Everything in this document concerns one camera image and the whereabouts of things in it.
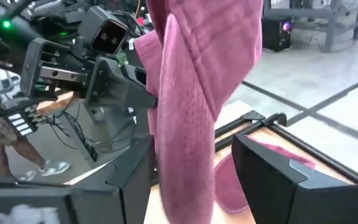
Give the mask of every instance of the white sneaker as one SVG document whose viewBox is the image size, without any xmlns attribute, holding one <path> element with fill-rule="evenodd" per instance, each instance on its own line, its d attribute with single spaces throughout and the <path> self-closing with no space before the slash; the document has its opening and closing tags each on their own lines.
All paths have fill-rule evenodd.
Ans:
<svg viewBox="0 0 358 224">
<path fill-rule="evenodd" d="M 32 170 L 26 172 L 24 175 L 17 175 L 16 178 L 21 181 L 31 181 L 37 175 L 37 171 Z"/>
<path fill-rule="evenodd" d="M 45 167 L 43 169 L 40 168 L 41 175 L 44 177 L 50 175 L 57 175 L 65 172 L 70 168 L 71 164 L 65 161 L 45 161 Z"/>
</svg>

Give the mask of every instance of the pink towel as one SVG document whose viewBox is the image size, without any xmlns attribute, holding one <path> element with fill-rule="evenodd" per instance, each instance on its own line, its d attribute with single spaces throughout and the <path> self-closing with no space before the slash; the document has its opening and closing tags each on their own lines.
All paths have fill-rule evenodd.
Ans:
<svg viewBox="0 0 358 224">
<path fill-rule="evenodd" d="M 172 224 L 208 224 L 214 122 L 260 58 L 261 0 L 149 0 L 155 31 L 135 48 L 158 97 L 149 111 L 161 197 Z"/>
<path fill-rule="evenodd" d="M 287 157 L 294 159 L 310 169 L 314 169 L 314 163 L 298 156 L 280 146 L 271 144 L 259 144 Z M 248 207 L 248 202 L 242 191 L 236 168 L 234 167 L 233 156 L 230 153 L 215 167 L 215 197 L 219 206 L 227 213 L 241 213 Z"/>
</svg>

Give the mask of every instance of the table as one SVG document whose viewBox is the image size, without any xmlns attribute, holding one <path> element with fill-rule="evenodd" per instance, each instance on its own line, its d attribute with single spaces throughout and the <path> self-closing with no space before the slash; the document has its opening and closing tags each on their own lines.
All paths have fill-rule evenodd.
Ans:
<svg viewBox="0 0 358 224">
<path fill-rule="evenodd" d="M 215 129 L 218 129 L 221 126 L 224 126 L 225 124 L 237 119 L 241 115 L 248 113 L 250 111 L 252 111 L 252 108 L 250 106 L 248 106 L 247 104 L 245 104 L 241 101 L 233 102 L 230 105 L 227 105 L 222 109 L 221 114 L 219 115 L 219 118 L 216 121 L 214 127 L 215 127 Z M 244 127 L 246 127 L 248 125 L 250 125 L 250 124 L 246 123 L 246 124 L 243 124 L 242 126 L 239 126 L 238 128 L 233 129 L 232 131 L 228 132 L 227 134 L 220 136 L 219 138 L 216 139 L 216 141 L 218 141 L 222 138 L 225 138 L 227 135 L 230 135 L 231 133 L 236 132 L 238 129 L 243 129 Z M 303 152 L 301 149 L 298 149 L 297 147 L 290 144 L 288 141 L 281 138 L 280 136 L 278 136 L 273 131 L 271 131 L 267 128 L 262 128 L 256 132 L 254 132 L 253 134 L 251 134 L 251 136 L 260 142 L 275 144 L 275 145 L 284 147 L 285 149 L 287 149 L 295 154 L 298 154 L 300 156 L 308 158 L 309 160 L 313 161 L 316 164 L 316 168 L 315 168 L 316 170 L 352 184 L 352 182 L 350 180 L 346 179 L 341 174 L 338 174 L 336 171 L 332 170 L 331 168 L 329 168 L 322 162 L 318 161 L 314 157 Z M 216 153 L 215 160 L 214 160 L 215 165 L 217 165 L 223 158 L 225 158 L 225 156 L 228 155 L 230 153 L 230 151 L 231 151 L 231 147 L 229 146 L 229 147 L 226 147 L 225 149 L 219 151 L 218 153 Z M 72 179 L 71 181 L 66 182 L 65 184 L 73 185 L 73 184 L 79 182 L 80 180 L 86 178 L 87 176 L 91 175 L 92 173 L 96 172 L 103 166 L 105 166 L 105 164 L 101 165 L 101 166 L 99 166 L 83 175 L 80 175 L 80 176 Z M 150 191 L 149 205 L 147 207 L 147 212 L 146 212 L 144 223 L 151 224 L 151 223 L 157 223 L 157 222 L 159 224 L 165 224 L 165 223 L 168 224 L 169 223 L 165 217 L 165 214 L 164 214 L 164 211 L 162 208 L 162 203 L 160 200 L 159 186 L 155 185 L 152 187 L 152 189 Z M 249 208 L 240 214 L 231 215 L 231 214 L 227 214 L 226 212 L 222 211 L 220 209 L 219 205 L 215 202 L 212 223 L 217 223 L 217 224 L 218 223 L 219 224 L 220 223 L 230 223 L 230 224 L 232 224 L 232 223 L 241 223 L 241 224 L 250 223 L 251 224 L 251 223 L 255 223 L 255 221 L 254 221 L 254 218 L 253 218 Z"/>
<path fill-rule="evenodd" d="M 60 111 L 71 102 L 77 101 L 77 99 L 73 99 L 74 93 L 72 91 L 68 93 L 64 93 L 58 96 L 57 101 L 43 101 L 37 106 L 37 113 L 42 115 L 48 115 L 51 113 L 55 113 Z"/>
</svg>

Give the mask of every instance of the person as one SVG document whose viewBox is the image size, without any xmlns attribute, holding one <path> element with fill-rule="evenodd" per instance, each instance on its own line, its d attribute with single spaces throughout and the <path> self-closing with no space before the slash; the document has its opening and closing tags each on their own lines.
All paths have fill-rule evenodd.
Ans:
<svg viewBox="0 0 358 224">
<path fill-rule="evenodd" d="M 24 175 L 14 176 L 9 168 L 6 146 L 12 146 L 19 155 L 36 164 L 42 176 L 61 174 L 71 166 L 66 161 L 44 159 L 26 137 L 11 127 L 6 118 L 0 118 L 0 176 L 9 179 L 31 181 L 37 175 L 37 171 L 31 170 Z"/>
</svg>

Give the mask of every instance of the black cable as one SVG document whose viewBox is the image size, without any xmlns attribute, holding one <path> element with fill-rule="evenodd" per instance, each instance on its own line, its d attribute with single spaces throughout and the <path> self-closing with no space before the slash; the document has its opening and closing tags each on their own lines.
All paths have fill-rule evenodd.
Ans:
<svg viewBox="0 0 358 224">
<path fill-rule="evenodd" d="M 0 23 L 2 21 L 11 20 L 13 17 L 19 15 L 32 1 L 34 0 L 20 0 L 15 7 L 0 17 Z"/>
<path fill-rule="evenodd" d="M 118 140 L 114 140 L 118 135 L 120 135 L 125 129 L 128 128 L 129 125 L 132 124 L 132 120 L 128 121 L 113 137 L 109 138 L 107 141 L 104 141 L 104 142 L 100 142 L 99 144 L 102 144 L 102 143 L 114 143 L 114 142 L 118 142 L 118 141 L 122 141 L 123 139 L 125 139 L 126 137 L 124 137 L 123 139 L 118 139 Z"/>
<path fill-rule="evenodd" d="M 80 107 L 78 107 L 78 113 L 77 113 L 77 115 L 80 115 L 79 112 L 80 112 Z M 79 135 L 80 135 L 83 139 L 85 139 L 85 140 L 87 140 L 87 141 L 90 141 L 90 142 L 94 142 L 92 139 L 90 139 L 90 138 L 88 138 L 87 136 L 84 135 L 83 129 L 82 129 L 81 125 L 79 124 L 79 122 L 77 121 L 78 117 L 77 117 L 77 118 L 74 118 L 73 115 L 71 115 L 71 114 L 69 114 L 69 113 L 67 113 L 67 112 L 64 112 L 64 114 L 65 114 L 66 116 L 68 116 L 68 117 L 76 124 L 76 128 L 78 129 Z"/>
<path fill-rule="evenodd" d="M 113 144 L 114 142 L 123 141 L 123 140 L 125 140 L 125 139 L 131 138 L 132 135 L 134 134 L 134 132 L 135 132 L 135 125 L 133 125 L 132 131 L 131 131 L 130 134 L 128 134 L 128 136 L 125 136 L 125 137 L 123 137 L 123 138 L 121 138 L 121 139 L 115 140 L 115 141 L 112 142 L 112 144 Z M 112 153 L 112 152 L 116 152 L 116 151 L 120 151 L 120 150 L 122 150 L 122 149 L 125 149 L 126 147 L 128 147 L 128 146 L 130 146 L 130 145 L 131 145 L 131 142 L 129 142 L 129 143 L 126 144 L 125 146 L 122 146 L 122 147 L 120 147 L 120 148 L 118 148 L 118 149 L 112 149 L 112 150 L 108 150 L 108 151 L 104 151 L 104 150 L 101 150 L 101 149 L 97 149 L 97 150 L 98 150 L 100 153 L 102 153 L 102 154 L 109 154 L 109 153 Z"/>
<path fill-rule="evenodd" d="M 77 115 L 75 116 L 75 121 L 77 121 L 79 116 L 80 116 L 80 105 L 78 105 Z"/>
<path fill-rule="evenodd" d="M 66 133 L 66 131 L 64 130 L 63 127 L 60 127 L 58 124 L 52 124 L 54 125 L 55 127 L 57 127 L 65 136 L 69 137 L 70 138 L 70 135 L 68 133 Z"/>
<path fill-rule="evenodd" d="M 73 147 L 73 146 L 69 146 L 67 143 L 65 143 L 65 142 L 59 137 L 59 135 L 57 134 L 57 132 L 56 132 L 56 130 L 53 128 L 53 126 L 52 126 L 51 124 L 49 124 L 49 125 L 50 125 L 50 127 L 52 128 L 53 132 L 55 133 L 56 137 L 59 139 L 59 141 L 60 141 L 62 144 L 64 144 L 65 146 L 67 146 L 67 147 L 69 147 L 69 148 L 71 148 L 71 149 L 77 149 L 77 148 L 75 148 L 75 147 Z"/>
<path fill-rule="evenodd" d="M 311 31 L 310 39 L 309 39 L 309 41 L 308 41 L 306 44 L 303 42 L 303 39 L 302 39 L 299 35 L 296 35 L 296 34 L 294 34 L 294 33 L 291 33 L 292 36 L 295 36 L 296 38 L 299 39 L 299 41 L 300 41 L 301 44 L 305 44 L 305 45 L 306 45 L 306 47 L 296 48 L 297 50 L 304 50 L 304 49 L 307 49 L 308 47 L 310 47 L 310 44 L 311 44 L 311 42 L 312 42 L 312 40 L 313 40 L 313 37 L 314 37 L 314 35 L 316 35 L 316 34 L 315 34 L 315 32 L 317 31 L 316 29 L 317 29 L 317 28 L 314 28 L 314 29 Z"/>
</svg>

